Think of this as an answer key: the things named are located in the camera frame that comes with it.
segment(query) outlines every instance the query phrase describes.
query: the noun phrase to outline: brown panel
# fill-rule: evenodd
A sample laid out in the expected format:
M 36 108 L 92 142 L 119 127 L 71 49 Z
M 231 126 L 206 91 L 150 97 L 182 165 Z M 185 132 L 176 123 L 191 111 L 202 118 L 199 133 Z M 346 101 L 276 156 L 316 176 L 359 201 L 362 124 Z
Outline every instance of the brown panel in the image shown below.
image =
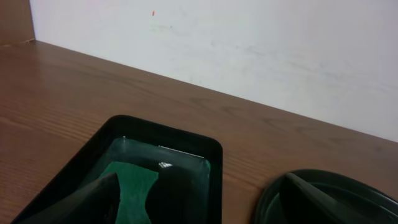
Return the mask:
M 284 172 L 323 169 L 398 198 L 398 143 L 33 41 L 0 48 L 0 223 L 9 223 L 111 116 L 217 139 L 223 222 L 249 223 Z
M 34 37 L 29 0 L 0 0 L 0 46 Z

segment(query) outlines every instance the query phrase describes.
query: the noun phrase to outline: brown wooden surface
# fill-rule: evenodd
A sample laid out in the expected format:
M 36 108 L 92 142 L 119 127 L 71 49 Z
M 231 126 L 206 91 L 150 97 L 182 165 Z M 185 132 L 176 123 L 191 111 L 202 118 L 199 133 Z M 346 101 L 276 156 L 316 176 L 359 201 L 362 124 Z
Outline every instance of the brown wooden surface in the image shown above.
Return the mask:
M 0 0 L 0 46 L 34 38 L 29 0 Z
M 53 45 L 0 48 L 0 223 L 9 223 L 111 116 L 217 139 L 223 223 L 248 223 L 284 172 L 324 169 L 398 198 L 398 143 Z

